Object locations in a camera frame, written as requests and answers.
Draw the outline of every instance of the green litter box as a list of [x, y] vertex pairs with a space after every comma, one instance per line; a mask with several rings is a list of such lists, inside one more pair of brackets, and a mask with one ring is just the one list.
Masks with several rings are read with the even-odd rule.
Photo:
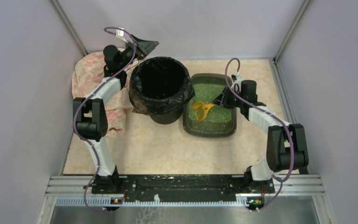
[[237, 128], [237, 110], [214, 106], [204, 121], [195, 120], [195, 112], [191, 107], [194, 103], [211, 103], [220, 95], [226, 86], [224, 75], [213, 73], [195, 74], [191, 78], [195, 97], [183, 109], [183, 128], [195, 136], [200, 137], [227, 137], [235, 133]]

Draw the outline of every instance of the gray floor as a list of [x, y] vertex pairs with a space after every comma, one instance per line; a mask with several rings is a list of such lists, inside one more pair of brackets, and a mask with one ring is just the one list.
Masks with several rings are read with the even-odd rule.
[[246, 208], [126, 207], [93, 213], [86, 207], [56, 207], [52, 224], [317, 224], [311, 197], [279, 197], [261, 213]]

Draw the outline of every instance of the cable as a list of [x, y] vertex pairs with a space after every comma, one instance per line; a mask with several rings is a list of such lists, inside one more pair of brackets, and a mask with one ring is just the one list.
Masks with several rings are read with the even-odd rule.
[[288, 127], [286, 127], [285, 123], [279, 119], [277, 116], [275, 116], [274, 114], [266, 111], [266, 110], [263, 110], [262, 108], [259, 108], [253, 104], [251, 104], [250, 102], [248, 102], [247, 100], [245, 100], [244, 98], [242, 98], [240, 95], [238, 95], [234, 90], [233, 88], [231, 88], [230, 86], [230, 83], [228, 81], [228, 75], [227, 75], [227, 71], [228, 71], [228, 67], [230, 65], [230, 63], [233, 61], [233, 60], [236, 60], [238, 62], [238, 68], [237, 68], [237, 72], [239, 72], [240, 70], [240, 60], [236, 57], [234, 58], [231, 58], [230, 61], [228, 61], [227, 65], [226, 65], [226, 70], [224, 72], [224, 75], [226, 77], [226, 84], [227, 84], [227, 87], [228, 89], [234, 94], [234, 96], [236, 96], [240, 101], [244, 102], [245, 104], [247, 104], [248, 106], [252, 107], [252, 108], [255, 108], [263, 113], [266, 113], [268, 114], [269, 116], [271, 116], [273, 119], [275, 119], [276, 121], [278, 121], [279, 123], [282, 124], [283, 128], [285, 129], [285, 132], [286, 132], [286, 135], [288, 137], [288, 140], [289, 140], [289, 143], [290, 143], [290, 165], [289, 165], [289, 171], [288, 173], [286, 174], [285, 178], [281, 179], [280, 177], [277, 177], [275, 175], [272, 175], [272, 177], [278, 181], [280, 183], [280, 187], [279, 187], [279, 190], [276, 192], [276, 194], [272, 197], [272, 199], [264, 205], [264, 207], [258, 209], [258, 210], [254, 210], [254, 211], [258, 211], [260, 212], [261, 210], [265, 209], [266, 207], [268, 207], [271, 202], [273, 202], [275, 200], [275, 198], [278, 196], [278, 194], [282, 191], [282, 187], [283, 187], [283, 182], [287, 181], [291, 175], [291, 173], [293, 172], [293, 165], [294, 165], [294, 144], [293, 144], [293, 139], [290, 135], [290, 131], [288, 129]]
[[137, 49], [137, 45], [136, 45], [136, 43], [135, 43], [135, 40], [134, 40], [134, 38], [131, 36], [131, 34], [130, 34], [128, 31], [124, 30], [123, 28], [118, 28], [118, 27], [105, 27], [103, 30], [104, 30], [106, 33], [108, 33], [108, 34], [113, 34], [113, 35], [115, 35], [115, 33], [109, 31], [109, 29], [122, 30], [123, 32], [125, 32], [126, 34], [128, 34], [128, 36], [130, 36], [130, 38], [131, 38], [131, 40], [132, 40], [132, 44], [134, 45], [134, 52], [132, 53], [132, 58], [131, 58], [131, 60], [128, 62], [128, 64], [126, 64], [122, 69], [120, 69], [118, 72], [116, 72], [112, 77], [108, 78], [108, 79], [106, 80], [106, 82], [103, 82], [97, 89], [95, 89], [94, 92], [92, 92], [92, 93], [79, 105], [79, 107], [78, 107], [78, 109], [76, 110], [75, 115], [74, 115], [74, 117], [73, 117], [73, 131], [75, 132], [75, 134], [76, 134], [77, 136], [79, 136], [79, 138], [80, 138], [81, 140], [87, 142], [87, 143], [91, 146], [91, 148], [92, 148], [92, 150], [93, 150], [93, 152], [94, 152], [94, 154], [95, 154], [95, 157], [96, 157], [97, 169], [96, 169], [94, 175], [92, 176], [92, 178], [90, 179], [89, 183], [87, 184], [86, 189], [84, 190], [84, 196], [83, 196], [84, 204], [86, 205], [86, 207], [87, 207], [88, 209], [90, 209], [91, 211], [95, 212], [95, 213], [106, 212], [106, 210], [99, 211], [99, 210], [94, 210], [94, 209], [92, 209], [92, 208], [88, 205], [88, 203], [87, 203], [86, 195], [87, 195], [87, 189], [90, 187], [90, 185], [92, 184], [92, 182], [94, 181], [96, 175], [97, 175], [98, 172], [99, 172], [99, 169], [100, 169], [100, 167], [101, 167], [101, 161], [100, 161], [100, 159], [99, 159], [98, 153], [96, 152], [96, 149], [95, 149], [94, 145], [93, 145], [87, 138], [85, 138], [85, 137], [83, 137], [82, 135], [80, 135], [79, 132], [77, 131], [76, 118], [77, 118], [77, 116], [78, 116], [80, 110], [82, 109], [82, 107], [86, 104], [86, 102], [87, 102], [90, 98], [92, 98], [93, 96], [95, 96], [96, 93], [98, 93], [98, 91], [99, 91], [103, 86], [105, 86], [105, 84], [106, 84], [107, 82], [109, 82], [110, 80], [114, 79], [114, 77], [116, 77], [120, 72], [122, 72], [125, 68], [127, 68], [127, 67], [132, 63], [132, 61], [135, 59], [135, 53], [136, 53], [136, 49]]

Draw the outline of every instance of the green litter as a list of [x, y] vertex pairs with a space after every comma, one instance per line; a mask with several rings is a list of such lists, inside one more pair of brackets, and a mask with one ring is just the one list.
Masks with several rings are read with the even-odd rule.
[[[191, 105], [197, 102], [204, 102], [206, 104], [212, 103], [212, 101], [221, 94], [224, 87], [224, 85], [218, 84], [194, 84], [193, 88], [195, 96], [189, 102], [189, 118], [191, 120], [196, 120], [195, 110]], [[207, 118], [202, 122], [223, 123], [231, 121], [231, 118], [232, 112], [230, 109], [225, 109], [216, 105], [208, 112]]]

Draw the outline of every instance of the black trash can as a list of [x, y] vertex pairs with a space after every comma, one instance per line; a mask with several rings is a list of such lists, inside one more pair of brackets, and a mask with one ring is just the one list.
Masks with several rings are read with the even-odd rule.
[[129, 96], [133, 112], [149, 115], [159, 124], [180, 118], [195, 95], [187, 68], [170, 57], [154, 57], [132, 72]]

